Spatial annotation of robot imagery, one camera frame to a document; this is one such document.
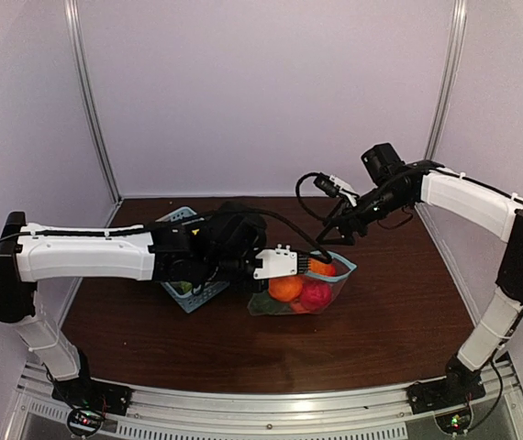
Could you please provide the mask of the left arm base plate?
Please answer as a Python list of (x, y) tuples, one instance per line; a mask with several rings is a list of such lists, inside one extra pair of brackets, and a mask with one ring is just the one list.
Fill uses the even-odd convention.
[(126, 415), (132, 389), (95, 379), (54, 380), (51, 397), (70, 407), (93, 410), (97, 413)]

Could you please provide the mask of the clear zip top bag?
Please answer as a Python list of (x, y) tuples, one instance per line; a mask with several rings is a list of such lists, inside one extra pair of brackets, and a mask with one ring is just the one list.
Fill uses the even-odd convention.
[(252, 316), (321, 314), (339, 296), (357, 265), (329, 251), (331, 262), (315, 258), (299, 273), (261, 279), (263, 290), (252, 294), (248, 311)]

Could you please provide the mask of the red apple toy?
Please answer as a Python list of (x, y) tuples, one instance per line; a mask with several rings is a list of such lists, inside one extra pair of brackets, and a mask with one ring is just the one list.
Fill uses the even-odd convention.
[(318, 312), (329, 306), (332, 301), (332, 290), (323, 281), (310, 281), (304, 284), (299, 302), (309, 312)]

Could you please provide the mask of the orange fruit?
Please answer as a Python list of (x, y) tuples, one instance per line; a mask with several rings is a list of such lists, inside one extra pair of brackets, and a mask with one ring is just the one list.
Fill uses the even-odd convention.
[(303, 290), (303, 280), (298, 276), (271, 279), (269, 295), (281, 303), (290, 303), (297, 300)]
[(337, 269), (333, 263), (323, 263), (316, 259), (309, 260), (309, 271), (326, 277), (334, 277), (337, 275)]

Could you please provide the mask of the green lime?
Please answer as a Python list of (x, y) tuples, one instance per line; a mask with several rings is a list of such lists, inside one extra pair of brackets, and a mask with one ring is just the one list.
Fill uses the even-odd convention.
[(248, 311), (252, 316), (263, 315), (286, 315), (292, 312), (290, 304), (279, 302), (271, 296), (265, 294), (255, 294), (248, 303)]

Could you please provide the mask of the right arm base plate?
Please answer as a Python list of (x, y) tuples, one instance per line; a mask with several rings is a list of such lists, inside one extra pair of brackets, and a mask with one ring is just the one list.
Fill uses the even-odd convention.
[(406, 396), (413, 414), (444, 410), (464, 405), (470, 400), (481, 399), (486, 395), (481, 383), (463, 388), (452, 386), (447, 378), (431, 381), (417, 381), (406, 389)]

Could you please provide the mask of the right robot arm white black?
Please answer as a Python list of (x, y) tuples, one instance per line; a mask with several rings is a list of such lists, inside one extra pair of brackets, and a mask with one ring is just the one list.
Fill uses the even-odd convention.
[(342, 179), (319, 173), (314, 185), (340, 199), (321, 222), (321, 244), (351, 246), (368, 226), (393, 211), (425, 204), (453, 213), (489, 231), (506, 244), (495, 292), (482, 318), (447, 366), (438, 387), (444, 403), (457, 404), (473, 390), (477, 373), (514, 332), (523, 316), (523, 198), (498, 190), (442, 164), (423, 159), (406, 163), (389, 144), (362, 154), (375, 187), (358, 194)]

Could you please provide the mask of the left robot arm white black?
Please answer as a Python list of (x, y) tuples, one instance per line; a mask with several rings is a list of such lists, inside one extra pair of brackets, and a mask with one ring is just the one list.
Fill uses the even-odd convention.
[(186, 282), (196, 291), (215, 282), (255, 282), (263, 274), (267, 224), (260, 214), (223, 203), (210, 214), (122, 228), (56, 228), (6, 219), (0, 236), (0, 322), (63, 383), (81, 407), (94, 405), (100, 389), (87, 361), (41, 309), (39, 281), (120, 278)]

